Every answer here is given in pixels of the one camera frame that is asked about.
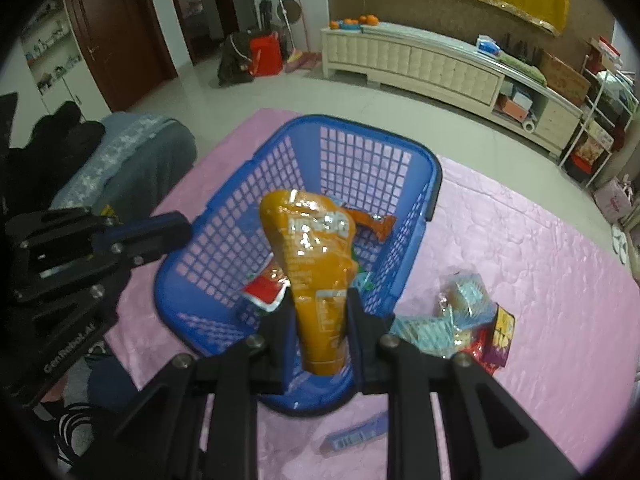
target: cardboard box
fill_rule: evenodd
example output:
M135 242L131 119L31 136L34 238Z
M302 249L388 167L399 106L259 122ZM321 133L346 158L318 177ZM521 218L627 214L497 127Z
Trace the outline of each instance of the cardboard box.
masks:
M587 134L593 139L597 140L605 150L607 150L608 152L611 150L611 147L613 146L613 137L611 137L609 135L609 132L602 126L600 126L596 121L591 120L589 122Z
M498 95L498 100L495 102L496 107L501 112L513 117L517 121L524 121L527 118L527 111L519 107L511 99L505 95Z
M546 84L549 88L558 92L577 107L584 102L591 84L573 68L557 57L543 52L539 69L546 77Z

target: orange box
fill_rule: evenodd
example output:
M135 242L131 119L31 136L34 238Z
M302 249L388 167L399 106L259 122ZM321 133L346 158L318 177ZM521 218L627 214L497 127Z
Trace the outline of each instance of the orange box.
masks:
M508 116L513 117L517 121L524 121L527 118L528 112L514 103L506 95L498 95L496 105L501 112L506 113Z

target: door handle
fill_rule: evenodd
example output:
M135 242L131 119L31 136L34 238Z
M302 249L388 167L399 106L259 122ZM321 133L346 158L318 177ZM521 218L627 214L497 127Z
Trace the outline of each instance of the door handle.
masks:
M91 59L95 61L94 52L100 49L100 45L96 45L93 48L88 46L86 49L89 51L89 56L91 56Z

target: drawer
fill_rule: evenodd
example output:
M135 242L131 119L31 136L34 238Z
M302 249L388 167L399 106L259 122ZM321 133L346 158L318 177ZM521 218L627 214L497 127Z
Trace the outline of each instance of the drawer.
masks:
M536 134L564 148L578 124L578 117L569 113L559 104L549 101L538 120Z

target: red box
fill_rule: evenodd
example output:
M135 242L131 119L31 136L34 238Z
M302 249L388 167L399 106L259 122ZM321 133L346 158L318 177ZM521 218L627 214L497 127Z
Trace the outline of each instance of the red box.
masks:
M249 72L254 76L276 75L282 70L282 56L277 33L249 41L251 66Z
M498 95L496 105L501 112L504 112L508 116L513 117L517 121L524 121L527 118L528 112L514 103L506 95Z

